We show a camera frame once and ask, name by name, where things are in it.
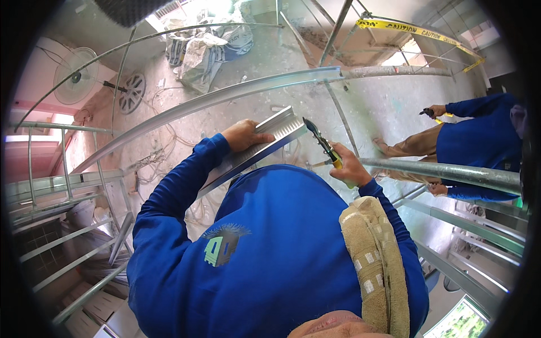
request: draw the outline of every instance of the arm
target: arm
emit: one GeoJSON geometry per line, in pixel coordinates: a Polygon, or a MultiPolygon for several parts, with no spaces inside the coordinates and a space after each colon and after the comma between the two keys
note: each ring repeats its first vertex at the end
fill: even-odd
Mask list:
{"type": "Polygon", "coordinates": [[[445,109],[447,112],[460,117],[479,117],[490,115],[503,102],[509,102],[513,106],[515,98],[511,94],[495,94],[448,103],[445,105],[445,109]]]}
{"type": "Polygon", "coordinates": [[[475,185],[448,188],[447,196],[450,198],[461,198],[463,200],[482,200],[488,202],[509,201],[518,197],[503,191],[476,187],[475,185]]]}
{"type": "Polygon", "coordinates": [[[172,336],[170,311],[181,287],[176,273],[188,238],[184,214],[195,201],[209,172],[231,151],[271,142],[274,136],[254,134],[256,122],[241,121],[212,138],[203,139],[193,153],[156,186],[141,207],[133,230],[134,253],[128,263],[129,305],[147,335],[172,336]]]}
{"type": "Polygon", "coordinates": [[[426,288],[423,269],[419,264],[417,246],[410,237],[404,222],[397,210],[383,193],[383,188],[376,183],[355,155],[340,143],[331,143],[334,150],[342,157],[342,169],[331,169],[330,175],[339,180],[355,182],[359,187],[359,195],[376,197],[389,222],[393,226],[398,249],[402,256],[402,265],[406,275],[408,304],[410,305],[410,337],[421,328],[428,315],[428,289],[426,288]]]}

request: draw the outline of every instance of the yellow handle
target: yellow handle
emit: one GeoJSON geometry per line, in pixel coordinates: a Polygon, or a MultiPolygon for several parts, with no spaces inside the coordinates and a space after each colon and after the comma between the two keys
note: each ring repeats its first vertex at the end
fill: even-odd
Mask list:
{"type": "MultiPolygon", "coordinates": [[[[342,159],[340,156],[336,153],[336,151],[333,150],[333,155],[336,156],[337,160],[333,162],[333,166],[337,169],[342,169],[342,159]]],[[[348,188],[353,189],[355,188],[356,184],[354,182],[351,182],[349,180],[342,181],[347,185],[348,188]]]]}

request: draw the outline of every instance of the hand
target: hand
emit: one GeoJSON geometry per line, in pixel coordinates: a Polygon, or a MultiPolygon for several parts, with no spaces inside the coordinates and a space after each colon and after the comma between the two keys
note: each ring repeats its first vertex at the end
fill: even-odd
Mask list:
{"type": "Polygon", "coordinates": [[[428,190],[435,197],[447,196],[448,188],[443,184],[430,184],[428,190]]]}
{"type": "Polygon", "coordinates": [[[440,105],[440,104],[433,104],[430,106],[430,109],[434,111],[434,115],[432,115],[433,120],[435,120],[436,117],[443,116],[443,114],[447,112],[445,105],[440,105]]]}
{"type": "Polygon", "coordinates": [[[272,134],[255,134],[256,125],[258,123],[255,121],[242,120],[222,132],[232,152],[237,153],[248,149],[254,144],[274,141],[274,135],[272,134]]]}
{"type": "Polygon", "coordinates": [[[355,157],[355,154],[341,143],[330,142],[330,144],[333,146],[334,151],[342,157],[342,169],[333,168],[329,174],[337,180],[352,182],[359,188],[367,185],[372,176],[355,157]]]}

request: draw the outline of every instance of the tan towel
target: tan towel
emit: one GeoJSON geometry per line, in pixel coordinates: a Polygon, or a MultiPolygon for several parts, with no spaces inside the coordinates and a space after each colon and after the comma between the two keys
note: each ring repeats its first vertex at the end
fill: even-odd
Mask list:
{"type": "Polygon", "coordinates": [[[362,318],[380,333],[408,338],[404,266],[383,207],[375,197],[361,197],[342,211],[339,220],[361,287],[362,318]]]}

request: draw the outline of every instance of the green logo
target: green logo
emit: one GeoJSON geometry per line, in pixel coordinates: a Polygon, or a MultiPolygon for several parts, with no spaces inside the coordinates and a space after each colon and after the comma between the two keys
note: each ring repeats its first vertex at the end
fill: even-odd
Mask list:
{"type": "Polygon", "coordinates": [[[206,231],[201,236],[209,239],[204,249],[204,261],[213,267],[229,263],[231,255],[239,244],[239,238],[250,233],[250,230],[245,229],[243,226],[232,223],[206,231]]]}

